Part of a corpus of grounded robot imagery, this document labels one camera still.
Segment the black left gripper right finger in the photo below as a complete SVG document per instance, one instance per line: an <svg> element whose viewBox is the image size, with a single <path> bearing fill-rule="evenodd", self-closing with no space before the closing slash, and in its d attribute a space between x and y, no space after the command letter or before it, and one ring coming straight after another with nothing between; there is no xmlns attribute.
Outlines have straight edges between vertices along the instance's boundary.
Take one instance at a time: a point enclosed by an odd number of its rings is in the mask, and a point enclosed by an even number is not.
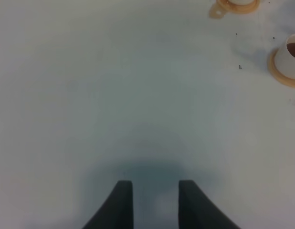
<svg viewBox="0 0 295 229"><path fill-rule="evenodd" d="M193 180L179 181L180 229L238 229Z"/></svg>

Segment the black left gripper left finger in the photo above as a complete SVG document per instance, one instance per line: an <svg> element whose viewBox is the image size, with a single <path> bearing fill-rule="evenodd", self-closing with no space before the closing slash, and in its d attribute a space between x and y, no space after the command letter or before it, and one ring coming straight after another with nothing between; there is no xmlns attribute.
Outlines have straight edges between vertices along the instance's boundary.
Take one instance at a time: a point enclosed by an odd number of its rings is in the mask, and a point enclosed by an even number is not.
<svg viewBox="0 0 295 229"><path fill-rule="evenodd" d="M132 229L133 228L133 184L121 180L110 195L85 224L84 229Z"/></svg>

